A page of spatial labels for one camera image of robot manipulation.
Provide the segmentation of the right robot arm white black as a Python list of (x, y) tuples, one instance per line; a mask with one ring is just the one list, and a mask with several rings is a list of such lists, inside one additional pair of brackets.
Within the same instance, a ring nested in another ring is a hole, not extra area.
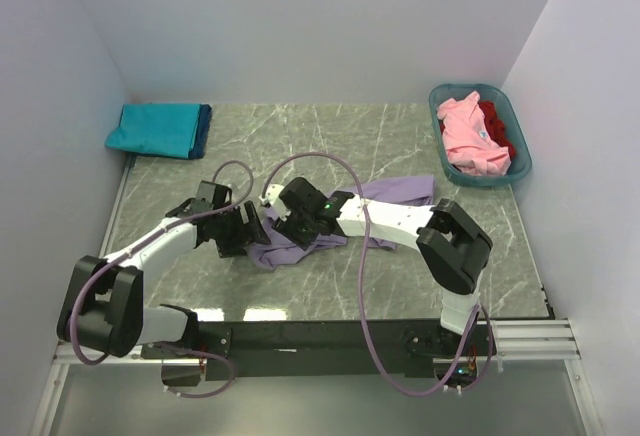
[(493, 243), (457, 202), (402, 205), (361, 196), (356, 188), (327, 196), (297, 177), (285, 186), (269, 185), (261, 203), (275, 211), (275, 231), (302, 249), (323, 235), (369, 236), (417, 251), (442, 288), (442, 309), (438, 327), (414, 335), (409, 346), (451, 357), (473, 344), (467, 322), (479, 303), (479, 284)]

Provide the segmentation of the purple t shirt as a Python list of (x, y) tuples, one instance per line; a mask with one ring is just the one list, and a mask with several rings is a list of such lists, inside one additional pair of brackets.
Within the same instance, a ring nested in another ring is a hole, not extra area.
[[(363, 183), (362, 189), (364, 197), (368, 199), (391, 204), (425, 206), (433, 203), (436, 181), (433, 174), (393, 177)], [(265, 208), (261, 224), (271, 243), (246, 247), (247, 256), (258, 268), (275, 270), (280, 266), (295, 265), (313, 252), (347, 245), (346, 237), (319, 235), (308, 249), (303, 250), (273, 229), (277, 218), (278, 215), (272, 208)]]

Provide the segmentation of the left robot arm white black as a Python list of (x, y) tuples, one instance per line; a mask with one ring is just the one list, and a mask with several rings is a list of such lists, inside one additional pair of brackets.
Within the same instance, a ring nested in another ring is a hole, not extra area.
[(245, 255), (251, 244), (268, 244), (253, 202), (232, 200), (228, 186), (202, 181), (194, 197), (168, 211), (149, 233), (104, 257), (84, 256), (72, 271), (56, 327), (87, 365), (124, 357), (139, 345), (164, 343), (176, 357), (200, 344), (195, 311), (144, 304), (149, 283), (182, 255), (212, 241), (219, 257)]

